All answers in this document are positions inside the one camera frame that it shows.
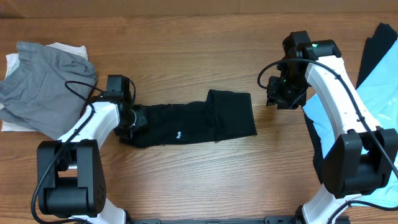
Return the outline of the black Sydrogen garment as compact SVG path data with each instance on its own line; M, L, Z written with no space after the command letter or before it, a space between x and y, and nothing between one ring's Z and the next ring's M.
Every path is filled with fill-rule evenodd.
M131 137L124 144L136 148L222 141L257 134L251 95L210 90L206 101L187 104L140 105Z

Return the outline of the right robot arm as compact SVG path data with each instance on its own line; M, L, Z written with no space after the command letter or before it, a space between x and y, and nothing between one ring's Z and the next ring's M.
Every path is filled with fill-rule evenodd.
M266 85L267 105L294 110L313 88L335 137L320 168L322 184L315 196L292 216L266 217L267 223L348 223L343 212L385 187L397 174L397 131L372 116L350 82L334 41L311 41L306 31L292 32L282 43L284 57L274 66L279 76Z

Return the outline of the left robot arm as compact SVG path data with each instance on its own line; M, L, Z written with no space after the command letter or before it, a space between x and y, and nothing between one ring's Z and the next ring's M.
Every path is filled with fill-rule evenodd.
M58 217L58 223L132 223L130 214L106 196L100 148L111 131L131 137L137 115L135 94L106 91L88 105L74 127L37 148L38 183L31 213Z

